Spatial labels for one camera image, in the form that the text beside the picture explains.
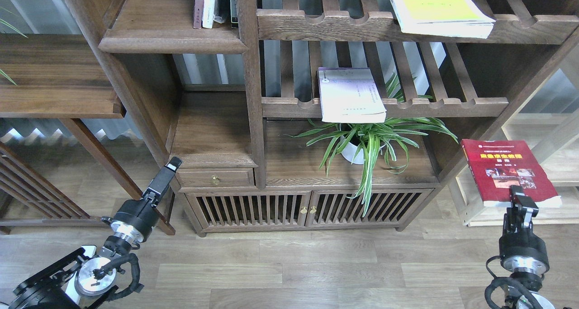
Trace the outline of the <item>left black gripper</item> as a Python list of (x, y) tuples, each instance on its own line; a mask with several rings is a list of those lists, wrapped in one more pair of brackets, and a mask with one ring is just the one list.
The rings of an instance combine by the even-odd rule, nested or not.
[(147, 237), (151, 235), (153, 227), (159, 221), (159, 215), (156, 213), (157, 206), (182, 162), (180, 158), (172, 157), (149, 183), (142, 195), (142, 200), (127, 200), (113, 218), (102, 217), (102, 222), (112, 228), (115, 237), (128, 243), (147, 241)]

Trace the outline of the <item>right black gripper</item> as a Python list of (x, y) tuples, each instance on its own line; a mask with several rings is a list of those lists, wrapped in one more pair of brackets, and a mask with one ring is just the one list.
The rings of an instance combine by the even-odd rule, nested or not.
[(533, 233), (537, 205), (519, 185), (510, 186), (510, 200), (511, 208), (504, 214), (504, 235), (499, 239), (501, 266), (511, 272), (548, 272), (546, 243)]

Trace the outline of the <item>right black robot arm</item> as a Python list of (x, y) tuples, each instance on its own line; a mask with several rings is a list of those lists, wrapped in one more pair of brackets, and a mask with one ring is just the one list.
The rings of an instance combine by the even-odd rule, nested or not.
[(532, 218), (537, 216), (538, 207), (518, 185), (509, 187), (509, 198), (511, 206), (504, 215), (500, 253), (486, 263), (500, 259), (501, 266), (512, 274), (498, 277), (488, 269), (494, 280), (485, 288), (484, 298), (491, 309), (498, 309), (492, 293), (501, 288), (505, 292), (503, 309), (553, 309), (554, 305), (538, 293), (550, 269), (546, 244), (533, 232)]

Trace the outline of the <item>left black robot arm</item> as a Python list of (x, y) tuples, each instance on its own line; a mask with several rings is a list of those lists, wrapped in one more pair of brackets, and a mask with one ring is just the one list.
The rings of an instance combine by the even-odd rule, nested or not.
[(75, 290), (93, 299), (92, 309), (143, 289), (135, 250), (147, 241), (159, 221), (157, 206), (168, 190), (182, 160), (173, 157), (161, 168), (138, 200), (127, 200), (112, 218), (104, 217), (113, 234), (94, 256), (78, 248), (21, 282), (13, 293), (11, 309), (77, 309), (63, 285), (72, 280)]

